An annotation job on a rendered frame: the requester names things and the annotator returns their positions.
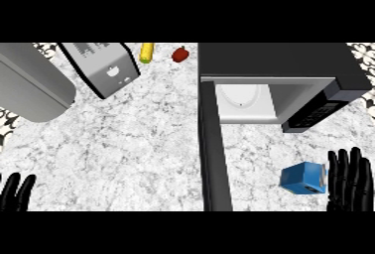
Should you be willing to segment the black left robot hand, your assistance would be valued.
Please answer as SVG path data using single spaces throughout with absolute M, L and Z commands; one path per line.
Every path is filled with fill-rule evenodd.
M 7 179 L 0 193 L 0 211 L 26 211 L 30 197 L 30 190 L 35 184 L 35 175 L 29 175 L 20 181 L 20 174 L 13 173 Z

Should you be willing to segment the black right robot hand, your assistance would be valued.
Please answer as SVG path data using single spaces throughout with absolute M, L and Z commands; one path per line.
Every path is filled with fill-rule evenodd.
M 373 177 L 370 162 L 360 149 L 327 152 L 327 211 L 373 210 Z

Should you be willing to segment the blue milk carton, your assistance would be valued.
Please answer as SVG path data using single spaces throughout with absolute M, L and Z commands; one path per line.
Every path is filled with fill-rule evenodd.
M 280 170 L 280 187 L 293 194 L 321 194 L 326 190 L 323 164 L 301 162 Z

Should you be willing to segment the dark grey microwave door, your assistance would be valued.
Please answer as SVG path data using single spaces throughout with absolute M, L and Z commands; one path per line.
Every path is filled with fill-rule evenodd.
M 203 210 L 231 211 L 215 83 L 212 81 L 197 84 L 197 139 Z

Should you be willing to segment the black microwave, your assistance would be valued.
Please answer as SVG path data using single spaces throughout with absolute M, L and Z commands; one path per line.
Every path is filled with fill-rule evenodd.
M 200 43 L 197 73 L 215 85 L 219 122 L 301 133 L 370 89 L 342 43 Z

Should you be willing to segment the large grey rounded appliance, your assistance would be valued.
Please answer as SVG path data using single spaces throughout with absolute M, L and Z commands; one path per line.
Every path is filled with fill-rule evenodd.
M 75 85 L 30 43 L 0 43 L 0 106 L 32 122 L 57 118 Z

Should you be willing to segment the grey toaster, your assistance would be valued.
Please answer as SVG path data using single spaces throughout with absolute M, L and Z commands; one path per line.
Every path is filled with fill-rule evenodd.
M 58 48 L 100 99 L 110 97 L 140 77 L 123 43 L 58 43 Z

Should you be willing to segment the yellow corn cob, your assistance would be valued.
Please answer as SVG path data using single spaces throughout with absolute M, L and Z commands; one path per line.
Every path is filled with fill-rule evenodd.
M 140 47 L 138 60 L 143 64 L 149 64 L 151 61 L 153 44 L 143 43 Z

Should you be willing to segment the red bell pepper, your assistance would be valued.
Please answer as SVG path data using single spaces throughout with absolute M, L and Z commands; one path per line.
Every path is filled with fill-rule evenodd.
M 180 48 L 174 51 L 174 53 L 172 53 L 172 55 L 171 55 L 171 58 L 172 58 L 172 60 L 174 60 L 177 63 L 180 63 L 180 62 L 182 62 L 182 61 L 187 59 L 187 57 L 188 57 L 188 52 L 187 52 L 187 50 L 184 49 L 184 47 L 180 47 Z

